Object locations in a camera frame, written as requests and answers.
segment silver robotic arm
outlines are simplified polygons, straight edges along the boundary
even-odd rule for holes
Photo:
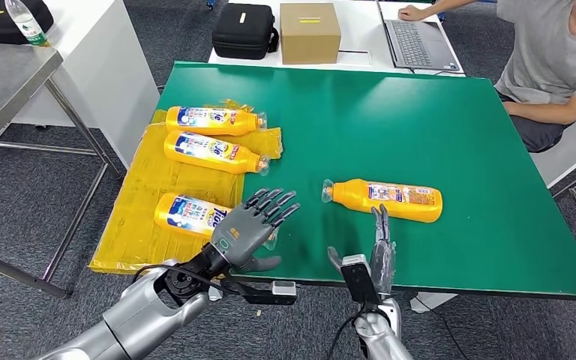
[[[164,264],[174,266],[175,260]],[[143,359],[178,329],[193,321],[206,308],[209,296],[200,292],[181,307],[171,309],[155,292],[165,268],[156,268],[131,284],[103,320],[69,343],[40,356],[39,360],[130,360]]]
[[[389,238],[389,218],[383,205],[372,208],[376,239],[370,265],[365,255],[345,256],[328,247],[328,258],[341,273],[352,294],[352,300],[363,304],[353,325],[363,353],[368,360],[413,360],[401,342],[401,309],[392,298],[395,249]]]
[[[161,265],[149,265],[136,273],[134,282],[120,300],[103,314],[103,320],[72,341],[39,356],[39,360],[137,360],[144,359],[171,334],[193,321],[209,303],[210,280],[229,276],[230,269],[264,271],[274,268],[281,258],[256,259],[253,252],[271,233],[299,208],[293,203],[282,210],[295,195],[282,196],[281,189],[258,190],[235,207],[215,228],[211,241],[191,261],[171,259]],[[143,270],[151,271],[136,281]],[[272,291],[233,283],[230,293],[254,304],[292,305],[296,292],[287,285]],[[170,308],[158,293],[166,290],[178,305]]]

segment water bottle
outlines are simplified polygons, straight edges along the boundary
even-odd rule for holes
[[[21,0],[5,0],[5,10],[30,44],[39,47],[50,46],[45,31],[38,25],[32,12]]]

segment plastic bottle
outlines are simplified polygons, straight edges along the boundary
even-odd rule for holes
[[[155,207],[154,220],[164,229],[209,240],[215,227],[231,210],[190,196],[165,193]],[[264,246],[272,251],[276,244],[277,230]]]
[[[244,135],[266,128],[266,114],[208,107],[174,106],[166,112],[168,131],[191,131],[200,135]]]
[[[188,131],[173,131],[164,140],[164,154],[181,163],[222,170],[232,174],[268,173],[270,159],[245,146]]]
[[[440,191],[431,187],[386,184],[355,178],[346,182],[323,182],[321,200],[334,201],[357,212],[371,212],[383,204],[389,216],[424,223],[438,219],[443,211]]]
[[[21,0],[5,0],[5,10],[30,44],[50,47],[45,31],[38,25],[32,12]]]

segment green tabletop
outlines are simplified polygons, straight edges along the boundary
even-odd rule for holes
[[[371,214],[321,202],[324,179],[425,185],[435,223],[391,219],[396,287],[576,298],[576,242],[487,79],[176,63],[158,109],[224,98],[281,127],[283,155],[256,189],[297,191],[283,262],[254,278],[340,283],[326,248],[369,257]]]

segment stainless steel table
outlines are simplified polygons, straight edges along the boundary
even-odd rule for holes
[[[29,98],[41,87],[45,86],[65,111],[67,116],[76,125],[76,128],[87,139],[91,149],[64,148],[59,146],[23,144],[18,142],[2,142],[0,147],[12,149],[35,150],[42,152],[58,152],[77,155],[97,156],[102,164],[94,181],[91,183],[85,199],[81,202],[74,218],[67,228],[52,260],[41,277],[28,274],[23,270],[0,260],[0,273],[18,280],[31,287],[43,290],[59,298],[67,298],[70,292],[52,285],[50,281],[56,273],[62,257],[65,255],[71,239],[74,237],[80,221],[87,210],[104,173],[109,170],[117,179],[121,173],[113,166],[111,160],[92,136],[92,132],[85,126],[67,98],[52,80],[52,74],[58,69],[63,59],[58,51],[52,48],[36,46],[17,46],[0,44],[0,135],[12,118],[26,105]]]

